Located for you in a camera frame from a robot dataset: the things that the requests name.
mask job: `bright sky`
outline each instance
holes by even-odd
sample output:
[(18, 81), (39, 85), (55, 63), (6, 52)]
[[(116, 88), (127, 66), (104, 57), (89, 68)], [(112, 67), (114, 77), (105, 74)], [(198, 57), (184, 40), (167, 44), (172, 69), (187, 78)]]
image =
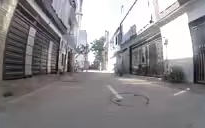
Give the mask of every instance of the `bright sky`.
[(83, 0), (83, 18), (81, 29), (87, 31), (88, 43), (104, 36), (105, 30), (110, 36), (118, 27), (123, 0)]

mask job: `narrow street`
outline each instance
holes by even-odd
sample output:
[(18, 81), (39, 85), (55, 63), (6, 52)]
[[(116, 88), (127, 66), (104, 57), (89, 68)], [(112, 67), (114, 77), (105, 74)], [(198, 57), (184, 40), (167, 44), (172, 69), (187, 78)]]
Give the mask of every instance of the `narrow street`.
[[(111, 102), (112, 87), (120, 94)], [(154, 81), (109, 73), (76, 73), (13, 99), (0, 109), (0, 128), (205, 128), (205, 96)]]

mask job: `asphalt road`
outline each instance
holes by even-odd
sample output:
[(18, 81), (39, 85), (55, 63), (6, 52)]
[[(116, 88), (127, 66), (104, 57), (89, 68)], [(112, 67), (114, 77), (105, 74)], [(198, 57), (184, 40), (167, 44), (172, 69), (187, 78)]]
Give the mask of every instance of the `asphalt road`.
[[(160, 83), (78, 73), (11, 100), (0, 111), (0, 128), (205, 128), (205, 96)], [(123, 97), (121, 106), (108, 85)]]

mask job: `building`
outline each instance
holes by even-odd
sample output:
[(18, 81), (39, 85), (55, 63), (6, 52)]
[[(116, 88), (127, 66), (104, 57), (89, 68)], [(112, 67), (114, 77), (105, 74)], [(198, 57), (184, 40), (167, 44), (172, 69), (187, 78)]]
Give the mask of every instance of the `building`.
[(0, 81), (72, 70), (82, 0), (0, 0)]
[(109, 32), (105, 31), (105, 42), (104, 42), (104, 50), (102, 52), (102, 56), (103, 56), (103, 61), (101, 63), (101, 68), (102, 70), (108, 70), (108, 50), (109, 50)]
[[(148, 0), (137, 8), (144, 14), (134, 13), (135, 2), (114, 37), (128, 72), (159, 77), (178, 66), (187, 82), (205, 83), (205, 0)], [(136, 15), (146, 20), (131, 20)]]
[[(88, 46), (87, 42), (87, 32), (86, 30), (79, 31), (79, 38), (78, 38), (78, 46)], [(78, 55), (76, 58), (78, 65), (81, 69), (86, 69), (88, 65), (88, 54), (86, 55)]]

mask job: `white wall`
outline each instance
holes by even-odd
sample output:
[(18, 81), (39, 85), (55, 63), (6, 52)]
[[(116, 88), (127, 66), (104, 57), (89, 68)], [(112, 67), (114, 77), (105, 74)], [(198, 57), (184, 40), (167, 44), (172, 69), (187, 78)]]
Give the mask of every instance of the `white wall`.
[(205, 0), (195, 0), (187, 9), (189, 22), (205, 15)]
[(167, 48), (163, 46), (163, 53), (169, 66), (182, 67), (186, 80), (193, 82), (193, 49), (187, 13), (161, 27), (161, 34), (163, 43), (168, 40)]

